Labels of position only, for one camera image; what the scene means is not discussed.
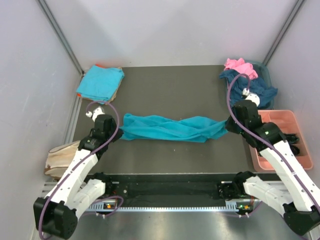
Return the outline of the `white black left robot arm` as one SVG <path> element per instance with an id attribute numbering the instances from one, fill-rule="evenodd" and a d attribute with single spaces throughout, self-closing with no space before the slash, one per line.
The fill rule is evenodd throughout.
<path id="1" fill-rule="evenodd" d="M 94 127 L 80 141 L 61 179 L 45 197 L 38 197 L 33 204 L 35 225 L 41 239 L 47 235 L 68 240 L 87 208 L 98 197 L 106 199 L 113 194 L 113 185 L 100 179 L 90 179 L 81 187 L 109 144 L 123 134 L 119 121 L 109 114 L 99 114 L 93 121 Z"/>

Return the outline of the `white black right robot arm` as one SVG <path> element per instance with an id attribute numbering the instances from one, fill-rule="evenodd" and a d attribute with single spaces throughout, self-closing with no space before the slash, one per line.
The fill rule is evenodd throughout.
<path id="1" fill-rule="evenodd" d="M 292 153 L 284 133 L 274 122 L 263 122 L 256 103 L 242 100 L 228 107 L 226 129 L 240 134 L 275 170 L 287 188 L 284 194 L 246 171 L 233 179 L 239 198 L 253 196 L 278 212 L 289 228 L 303 236 L 320 225 L 320 189 Z"/>

